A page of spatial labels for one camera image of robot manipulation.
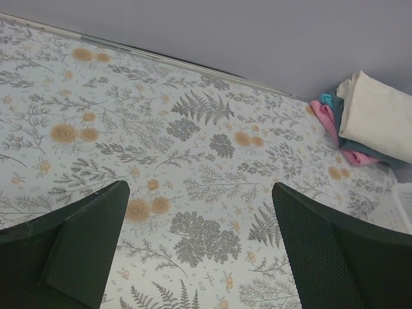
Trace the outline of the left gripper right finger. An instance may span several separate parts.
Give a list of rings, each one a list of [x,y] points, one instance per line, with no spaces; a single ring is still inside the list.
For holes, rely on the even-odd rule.
[[[303,308],[411,308],[411,235],[277,182],[277,222]]]

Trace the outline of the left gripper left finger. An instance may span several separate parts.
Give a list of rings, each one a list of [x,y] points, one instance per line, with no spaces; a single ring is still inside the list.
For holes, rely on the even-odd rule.
[[[130,189],[114,182],[1,230],[1,308],[99,308]]]

